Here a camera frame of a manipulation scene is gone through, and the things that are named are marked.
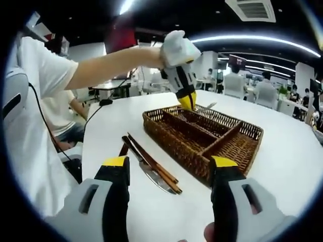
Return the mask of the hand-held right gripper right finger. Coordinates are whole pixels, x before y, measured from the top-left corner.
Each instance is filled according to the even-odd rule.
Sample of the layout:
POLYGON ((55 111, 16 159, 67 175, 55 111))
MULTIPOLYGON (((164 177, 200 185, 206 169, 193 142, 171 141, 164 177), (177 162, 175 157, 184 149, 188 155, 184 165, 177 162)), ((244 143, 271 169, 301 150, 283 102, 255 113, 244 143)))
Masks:
POLYGON ((276 198, 238 164, 212 156, 209 161, 216 241, 274 241, 296 220, 285 215, 276 198))

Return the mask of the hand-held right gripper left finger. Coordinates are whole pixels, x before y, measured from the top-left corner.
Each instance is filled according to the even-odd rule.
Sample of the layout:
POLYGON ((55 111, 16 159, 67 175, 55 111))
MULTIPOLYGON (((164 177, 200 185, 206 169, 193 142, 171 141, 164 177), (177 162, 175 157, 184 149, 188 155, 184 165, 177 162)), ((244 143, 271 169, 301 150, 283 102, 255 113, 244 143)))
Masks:
POLYGON ((45 222, 67 241, 128 241, 129 185, 129 157, 109 158, 95 178, 73 188, 63 208, 45 222))

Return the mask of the person's right hand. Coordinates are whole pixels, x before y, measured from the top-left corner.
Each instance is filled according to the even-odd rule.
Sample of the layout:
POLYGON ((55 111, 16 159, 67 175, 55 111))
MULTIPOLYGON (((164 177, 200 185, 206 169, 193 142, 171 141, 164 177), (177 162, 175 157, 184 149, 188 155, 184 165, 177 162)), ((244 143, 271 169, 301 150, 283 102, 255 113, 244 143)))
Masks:
POLYGON ((205 227, 203 234, 206 242, 214 242, 214 229, 215 229, 214 222, 208 224, 205 227))

